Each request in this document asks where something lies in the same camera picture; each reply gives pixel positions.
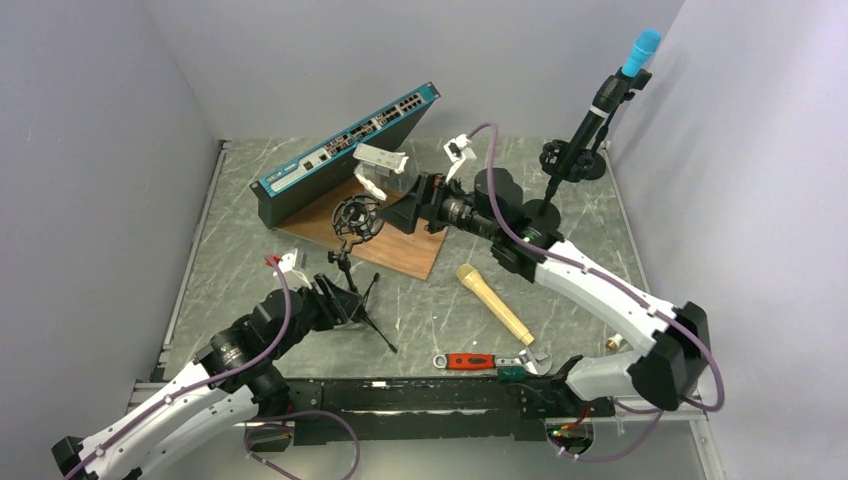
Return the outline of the black tripod shock mount stand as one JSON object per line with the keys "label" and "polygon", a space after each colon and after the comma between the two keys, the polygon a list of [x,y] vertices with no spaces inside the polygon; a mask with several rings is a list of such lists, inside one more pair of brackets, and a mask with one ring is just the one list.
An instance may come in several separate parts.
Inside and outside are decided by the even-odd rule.
{"label": "black tripod shock mount stand", "polygon": [[328,261],[338,268],[347,284],[345,293],[341,297],[345,319],[373,329],[387,344],[388,349],[397,354],[398,348],[382,332],[367,311],[371,291],[380,280],[380,274],[375,273],[366,287],[360,287],[354,276],[354,270],[360,264],[359,260],[353,261],[354,249],[374,240],[384,226],[383,219],[378,216],[381,206],[381,201],[376,197],[359,193],[345,198],[334,207],[330,223],[340,246],[329,251]]}

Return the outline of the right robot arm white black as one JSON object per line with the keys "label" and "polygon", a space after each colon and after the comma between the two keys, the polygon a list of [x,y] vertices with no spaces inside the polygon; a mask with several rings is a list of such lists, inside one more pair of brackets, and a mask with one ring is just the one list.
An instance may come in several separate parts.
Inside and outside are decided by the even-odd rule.
{"label": "right robot arm white black", "polygon": [[630,351],[569,359],[555,374],[551,401],[574,415],[589,401],[638,395],[654,408],[690,403],[698,378],[713,362],[708,319],[694,302],[676,306],[628,284],[531,215],[533,202],[503,168],[482,170],[472,190],[442,174],[422,174],[400,199],[379,209],[380,219],[405,234],[426,223],[430,233],[451,226],[491,241],[505,270],[563,295],[612,327]]}

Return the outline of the beige gold microphone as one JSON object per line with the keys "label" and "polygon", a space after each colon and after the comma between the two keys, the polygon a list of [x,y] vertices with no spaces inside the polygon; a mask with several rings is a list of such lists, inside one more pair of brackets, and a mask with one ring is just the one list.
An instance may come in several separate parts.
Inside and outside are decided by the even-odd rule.
{"label": "beige gold microphone", "polygon": [[535,341],[529,328],[488,285],[475,267],[465,263],[457,269],[456,275],[460,283],[470,290],[519,342],[530,346]]}

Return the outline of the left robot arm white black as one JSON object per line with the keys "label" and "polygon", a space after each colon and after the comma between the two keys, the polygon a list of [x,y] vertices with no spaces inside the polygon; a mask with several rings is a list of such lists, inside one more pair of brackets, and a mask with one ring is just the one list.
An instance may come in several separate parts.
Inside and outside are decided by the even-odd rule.
{"label": "left robot arm white black", "polygon": [[209,343],[153,396],[101,431],[51,449],[66,479],[141,479],[197,446],[213,428],[294,411],[275,361],[307,334],[361,319],[364,301],[323,275],[282,285]]}

